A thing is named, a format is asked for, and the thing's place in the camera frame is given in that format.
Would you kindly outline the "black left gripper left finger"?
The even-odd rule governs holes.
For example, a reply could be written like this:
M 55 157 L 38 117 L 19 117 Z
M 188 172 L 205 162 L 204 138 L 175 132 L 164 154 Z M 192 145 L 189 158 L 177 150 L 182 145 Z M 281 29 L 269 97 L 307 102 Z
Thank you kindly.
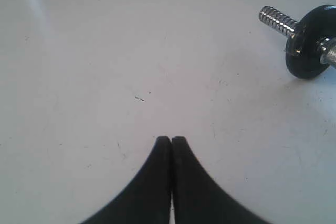
M 84 223 L 169 223 L 171 150 L 170 139 L 159 136 L 134 178 Z

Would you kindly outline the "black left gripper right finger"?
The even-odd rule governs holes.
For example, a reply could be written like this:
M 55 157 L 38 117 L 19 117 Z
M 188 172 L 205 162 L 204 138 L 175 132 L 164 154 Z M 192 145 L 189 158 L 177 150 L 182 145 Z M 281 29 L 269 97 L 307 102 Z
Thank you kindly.
M 267 223 L 226 193 L 202 167 L 187 139 L 172 139 L 176 223 Z

